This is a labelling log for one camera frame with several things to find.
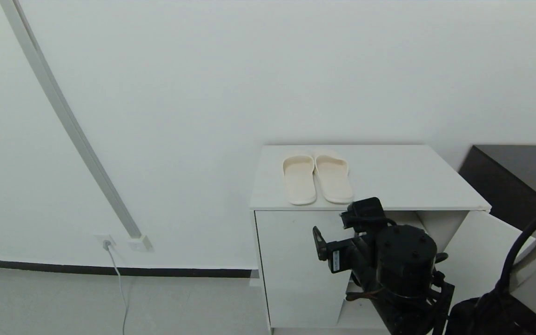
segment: floor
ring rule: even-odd
[[[126,335],[267,335],[260,288],[230,278],[122,277]],[[0,269],[0,335],[121,335],[116,276]],[[366,335],[283,329],[278,335]]]

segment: wall outlet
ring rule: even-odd
[[[115,241],[113,241],[113,237],[111,237],[111,235],[94,235],[94,237],[96,238],[96,240],[98,241],[100,246],[102,246],[102,244],[103,244],[103,242],[105,240],[110,241],[111,246],[116,246],[117,245],[117,244],[115,244]]]
[[[140,238],[130,238],[127,240],[127,243],[129,244],[129,247],[132,248],[133,251],[137,252],[153,252],[153,246],[150,243],[150,240],[148,239],[148,236],[142,235]]]

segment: slipper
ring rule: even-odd
[[[348,181],[348,163],[332,150],[317,149],[313,153],[315,175],[322,195],[331,203],[350,203],[353,189]]]
[[[313,168],[313,157],[306,153],[291,153],[282,162],[282,173],[289,203],[299,205],[315,201]]]

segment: dark wooden table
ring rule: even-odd
[[[536,217],[536,146],[472,146],[459,174],[496,218],[523,230]]]

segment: sticker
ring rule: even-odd
[[[332,253],[332,271],[336,272],[341,269],[340,250]]]

